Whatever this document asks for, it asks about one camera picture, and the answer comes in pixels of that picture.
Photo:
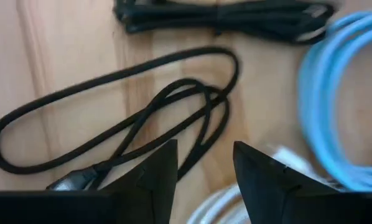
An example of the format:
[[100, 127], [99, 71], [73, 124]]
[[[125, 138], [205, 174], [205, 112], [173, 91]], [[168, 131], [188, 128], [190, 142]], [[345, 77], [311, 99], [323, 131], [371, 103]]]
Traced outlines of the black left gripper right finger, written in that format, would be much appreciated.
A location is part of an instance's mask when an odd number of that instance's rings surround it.
[[241, 141], [233, 163], [252, 223], [372, 223], [372, 192], [341, 192]]

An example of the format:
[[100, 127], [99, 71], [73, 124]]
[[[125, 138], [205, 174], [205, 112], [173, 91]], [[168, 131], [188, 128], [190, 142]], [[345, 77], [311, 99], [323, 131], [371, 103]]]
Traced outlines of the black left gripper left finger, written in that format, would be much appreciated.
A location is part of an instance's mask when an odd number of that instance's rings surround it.
[[0, 191], [0, 223], [168, 223], [177, 166], [173, 139], [101, 190]]

